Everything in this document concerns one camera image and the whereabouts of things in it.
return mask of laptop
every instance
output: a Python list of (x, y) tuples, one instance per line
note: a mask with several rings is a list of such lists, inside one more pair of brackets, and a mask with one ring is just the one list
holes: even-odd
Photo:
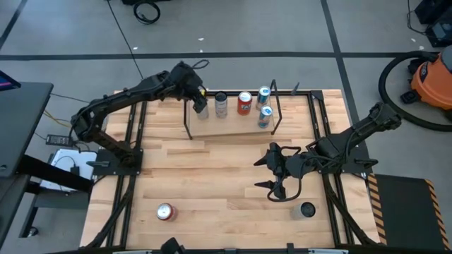
[(0, 71), (0, 91), (20, 88), (20, 83)]

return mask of red soda can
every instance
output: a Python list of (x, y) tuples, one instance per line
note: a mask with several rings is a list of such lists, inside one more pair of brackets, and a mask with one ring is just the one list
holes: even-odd
[(157, 218), (162, 221), (172, 221), (176, 217), (176, 208), (168, 203), (160, 204), (157, 208)]
[(237, 112), (242, 116), (246, 116), (251, 111), (251, 102), (253, 97), (249, 92), (240, 92), (239, 99), (237, 100)]

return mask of shelf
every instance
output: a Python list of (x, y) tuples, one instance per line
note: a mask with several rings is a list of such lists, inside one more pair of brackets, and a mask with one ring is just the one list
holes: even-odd
[(227, 116), (224, 119), (218, 118), (215, 114), (214, 97), (209, 97), (208, 99), (209, 100), (207, 107), (209, 111), (209, 117), (203, 120), (200, 120), (196, 113), (193, 111), (193, 102), (189, 102), (187, 105), (187, 123), (192, 137), (245, 133), (271, 133), (275, 128), (273, 116), (277, 109), (272, 107), (270, 103), (268, 104), (268, 106), (272, 107), (273, 114), (270, 117), (270, 123), (268, 124), (268, 127), (261, 128), (258, 126), (258, 118), (261, 111), (256, 109), (256, 96), (253, 96), (251, 111), (246, 116), (242, 116), (237, 112), (238, 96), (228, 96)]

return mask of desk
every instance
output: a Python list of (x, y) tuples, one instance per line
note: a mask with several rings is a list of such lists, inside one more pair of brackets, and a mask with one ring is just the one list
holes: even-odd
[[(53, 85), (51, 83), (21, 83), (21, 85), (19, 89), (0, 92), (0, 247), (24, 192), (38, 194), (41, 191), (36, 187), (37, 184), (30, 182), (30, 176), (85, 193), (88, 193), (92, 186), (90, 180), (24, 155), (47, 106)], [(25, 221), (26, 226), (23, 229), (25, 234), (28, 234), (32, 223), (30, 215), (29, 212)]]
[[(323, 96), (331, 131), (339, 133), (349, 127), (341, 91), (323, 90)], [(280, 96), (280, 103), (283, 119), (275, 135), (256, 133), (193, 140), (188, 139), (183, 125), (183, 102), (166, 99), (148, 103), (143, 168), (136, 180), (126, 248), (160, 249), (171, 237), (187, 249), (286, 248), (287, 243), (294, 243), (295, 248), (333, 247), (320, 174), (307, 174), (302, 194), (291, 202), (270, 202), (266, 199), (268, 190), (254, 186), (274, 179), (267, 168), (253, 167), (270, 142), (304, 147), (314, 140), (307, 98)], [(107, 133), (117, 140), (124, 139), (129, 111), (125, 108), (109, 116)], [(316, 112), (320, 119), (317, 104)], [(364, 181), (351, 175), (341, 177), (350, 214), (370, 238), (379, 242)], [(116, 182), (116, 176), (108, 176), (93, 188), (81, 246), (94, 239), (110, 216)], [(287, 179), (285, 187), (287, 196), (295, 194), (297, 180)], [(289, 209), (304, 201), (316, 206), (315, 216), (291, 220)], [(163, 202), (178, 209), (173, 222), (157, 219), (156, 209)], [(338, 219), (338, 224), (344, 243), (342, 219)], [(116, 228), (115, 244), (119, 243), (120, 226)]]
[(22, 200), (29, 175), (12, 175), (22, 159), (42, 112), (47, 106), (53, 85), (21, 83), (22, 88), (0, 92), (0, 166), (6, 167), (0, 178), (0, 246)]

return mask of blue soda can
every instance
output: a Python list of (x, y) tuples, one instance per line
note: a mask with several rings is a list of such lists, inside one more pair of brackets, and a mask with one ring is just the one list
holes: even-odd
[(261, 128), (267, 128), (268, 123), (270, 123), (270, 117), (273, 114), (273, 109), (270, 106), (263, 106), (261, 108), (261, 113), (259, 114), (259, 121), (257, 125)]
[(268, 98), (270, 98), (270, 88), (268, 87), (261, 87), (259, 88), (259, 93), (257, 94), (257, 102), (256, 102), (256, 108), (258, 110), (261, 109), (263, 105), (266, 105), (268, 102)]

